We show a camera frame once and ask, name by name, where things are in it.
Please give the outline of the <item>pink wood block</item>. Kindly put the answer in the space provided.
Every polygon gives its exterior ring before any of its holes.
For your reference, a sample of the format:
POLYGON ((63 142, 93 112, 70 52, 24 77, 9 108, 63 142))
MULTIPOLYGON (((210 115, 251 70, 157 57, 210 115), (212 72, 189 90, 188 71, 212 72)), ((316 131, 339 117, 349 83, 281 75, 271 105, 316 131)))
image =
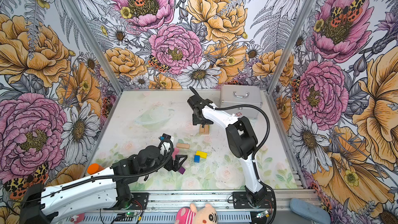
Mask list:
POLYGON ((178 155, 178 153, 179 153, 179 148, 174 148, 174 151, 172 153, 173 160, 175 159, 176 155, 178 155))

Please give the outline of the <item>natural wood block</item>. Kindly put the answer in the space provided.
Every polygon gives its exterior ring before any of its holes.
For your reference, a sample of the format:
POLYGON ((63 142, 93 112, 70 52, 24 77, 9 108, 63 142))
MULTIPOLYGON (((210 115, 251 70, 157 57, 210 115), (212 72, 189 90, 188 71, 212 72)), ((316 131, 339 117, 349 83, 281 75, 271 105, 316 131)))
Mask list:
POLYGON ((177 143, 176 147, 179 149, 189 149, 190 145, 185 143, 177 143))
POLYGON ((201 135, 209 135, 210 133, 210 125, 200 125, 200 134, 201 135))

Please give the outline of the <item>yellow wood block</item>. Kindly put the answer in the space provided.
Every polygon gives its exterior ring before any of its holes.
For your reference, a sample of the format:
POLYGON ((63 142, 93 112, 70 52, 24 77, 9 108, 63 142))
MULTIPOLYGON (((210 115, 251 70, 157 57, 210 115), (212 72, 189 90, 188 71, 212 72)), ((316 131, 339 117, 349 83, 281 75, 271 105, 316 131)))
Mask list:
POLYGON ((196 154, 195 154, 196 156, 199 156, 200 158, 203 158, 203 159, 206 159, 207 158, 207 153, 206 152, 203 152, 203 151, 197 151, 196 152, 196 154))

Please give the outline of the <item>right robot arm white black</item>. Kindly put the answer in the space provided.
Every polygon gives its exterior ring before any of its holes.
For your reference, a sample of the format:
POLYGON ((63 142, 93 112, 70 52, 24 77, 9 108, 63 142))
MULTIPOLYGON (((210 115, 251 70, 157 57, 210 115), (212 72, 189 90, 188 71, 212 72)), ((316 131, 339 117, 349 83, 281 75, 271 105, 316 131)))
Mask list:
POLYGON ((211 100, 202 98, 193 87, 189 87, 189 89, 193 93, 193 96, 187 100, 193 110, 193 125, 218 124, 225 129, 228 147, 232 154, 240 160, 243 168, 248 203, 252 207, 260 207, 268 190, 267 185, 260 179, 256 154, 269 137, 270 121, 267 114, 261 108, 250 104, 217 107, 211 100), (261 143, 258 142, 255 131, 247 117, 237 117, 234 114, 227 113, 227 110, 240 107, 254 109, 263 115, 266 121, 266 131, 261 143))

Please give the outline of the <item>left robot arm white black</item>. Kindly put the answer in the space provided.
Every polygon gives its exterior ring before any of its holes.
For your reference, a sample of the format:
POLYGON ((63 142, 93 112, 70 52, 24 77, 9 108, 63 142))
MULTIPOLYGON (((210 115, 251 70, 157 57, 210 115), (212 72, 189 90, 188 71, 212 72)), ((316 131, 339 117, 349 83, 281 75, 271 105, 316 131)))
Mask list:
POLYGON ((19 222, 54 224, 95 209, 143 207, 142 198, 131 193, 130 184, 160 169, 178 172, 187 158, 187 155, 174 154, 173 145, 162 142, 70 183, 31 186, 22 201, 19 222))

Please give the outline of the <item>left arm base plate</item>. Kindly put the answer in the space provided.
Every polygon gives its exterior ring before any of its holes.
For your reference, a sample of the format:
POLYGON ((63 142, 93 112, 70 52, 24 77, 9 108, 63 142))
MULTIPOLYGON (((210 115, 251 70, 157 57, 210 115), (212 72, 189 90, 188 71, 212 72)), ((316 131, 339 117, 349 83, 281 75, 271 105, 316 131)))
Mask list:
POLYGON ((117 197, 117 202, 112 207, 105 210, 146 210, 148 204, 149 193, 134 192, 122 198, 117 197))

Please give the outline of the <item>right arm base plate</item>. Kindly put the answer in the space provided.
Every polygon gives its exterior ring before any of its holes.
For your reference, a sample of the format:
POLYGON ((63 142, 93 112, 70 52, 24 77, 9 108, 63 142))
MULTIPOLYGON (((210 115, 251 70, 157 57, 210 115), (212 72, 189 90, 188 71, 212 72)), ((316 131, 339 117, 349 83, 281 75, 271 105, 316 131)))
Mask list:
POLYGON ((251 192, 235 191, 232 193, 235 209, 275 209, 275 194, 271 191, 251 192))

